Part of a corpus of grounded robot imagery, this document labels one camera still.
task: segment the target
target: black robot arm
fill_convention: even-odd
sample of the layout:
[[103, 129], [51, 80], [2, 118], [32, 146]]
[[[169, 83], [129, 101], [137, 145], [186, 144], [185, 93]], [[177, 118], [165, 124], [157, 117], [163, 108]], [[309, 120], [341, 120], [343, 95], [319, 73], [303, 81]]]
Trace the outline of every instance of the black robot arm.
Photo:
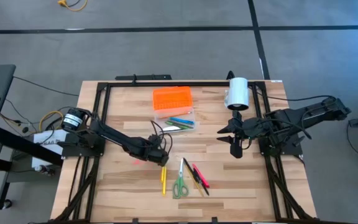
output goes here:
[[302, 131], [311, 139], [306, 128], [322, 121], [344, 120], [350, 112], [339, 98], [333, 97], [297, 110], [276, 110], [265, 114], [264, 118], [251, 118], [245, 121], [241, 120], [238, 111], [233, 111], [233, 118], [229, 120], [229, 124], [218, 133], [234, 133], [234, 137], [221, 137], [218, 140], [230, 143], [230, 153], [236, 158], [242, 157], [242, 142], [245, 139], [249, 140], [249, 145], [254, 139], [264, 139], [274, 154], [286, 144], [299, 145], [304, 138], [295, 138], [288, 142], [293, 135]]
[[76, 134], [75, 142], [63, 142], [60, 145], [77, 144], [92, 148], [97, 138], [103, 138], [120, 145], [130, 156], [143, 161], [155, 162], [164, 166], [168, 161], [168, 152], [161, 148], [163, 135], [152, 134], [148, 139], [129, 137], [103, 124], [96, 113], [81, 108], [71, 108], [64, 117], [62, 128]]

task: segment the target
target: scissor handle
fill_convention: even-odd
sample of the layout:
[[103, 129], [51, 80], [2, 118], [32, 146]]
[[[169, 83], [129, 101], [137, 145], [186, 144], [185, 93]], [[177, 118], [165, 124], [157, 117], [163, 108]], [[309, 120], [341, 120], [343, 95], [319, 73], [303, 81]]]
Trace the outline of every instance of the scissor handle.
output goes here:
[[189, 189], [185, 185], [182, 177], [178, 177], [175, 183], [173, 183], [172, 196], [174, 199], [186, 197], [189, 195]]

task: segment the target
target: black wheel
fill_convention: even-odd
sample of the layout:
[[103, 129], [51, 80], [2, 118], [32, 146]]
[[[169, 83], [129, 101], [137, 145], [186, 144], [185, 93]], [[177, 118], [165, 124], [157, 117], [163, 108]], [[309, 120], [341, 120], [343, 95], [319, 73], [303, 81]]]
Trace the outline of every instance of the black wheel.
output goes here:
[[2, 209], [7, 209], [7, 208], [10, 208], [10, 207], [12, 207], [12, 201], [9, 200], [9, 199], [5, 199], [4, 206], [3, 206]]

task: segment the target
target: green scissors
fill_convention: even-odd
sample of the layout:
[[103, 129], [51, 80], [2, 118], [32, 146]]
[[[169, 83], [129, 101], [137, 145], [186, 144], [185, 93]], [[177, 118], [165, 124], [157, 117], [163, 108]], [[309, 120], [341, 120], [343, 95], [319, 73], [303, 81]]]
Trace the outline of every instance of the green scissors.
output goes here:
[[183, 181], [183, 158], [180, 162], [179, 175], [175, 183], [173, 183], [172, 195], [174, 199], [179, 199], [181, 197], [186, 197], [189, 194], [189, 189], [187, 188], [185, 182]]

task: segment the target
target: yellow marker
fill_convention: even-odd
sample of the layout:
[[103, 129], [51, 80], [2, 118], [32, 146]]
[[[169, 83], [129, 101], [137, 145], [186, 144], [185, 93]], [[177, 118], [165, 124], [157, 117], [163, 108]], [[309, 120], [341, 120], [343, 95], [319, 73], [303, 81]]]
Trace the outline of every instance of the yellow marker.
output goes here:
[[167, 190], [167, 167], [163, 167], [163, 183], [162, 183], [162, 195], [165, 196]]
[[194, 184], [196, 185], [196, 187], [197, 187], [198, 191], [200, 192], [201, 196], [204, 197], [204, 194], [203, 194], [203, 192], [201, 191], [201, 189], [200, 189], [199, 185], [197, 184], [196, 180], [194, 179], [194, 177], [193, 177], [191, 171], [189, 170], [189, 167], [187, 167], [187, 166], [185, 166], [185, 167], [187, 168], [187, 171], [189, 172], [189, 174], [190, 174], [190, 176], [191, 176], [191, 179], [193, 180]]
[[161, 184], [164, 183], [164, 167], [161, 169], [161, 177], [160, 177]]

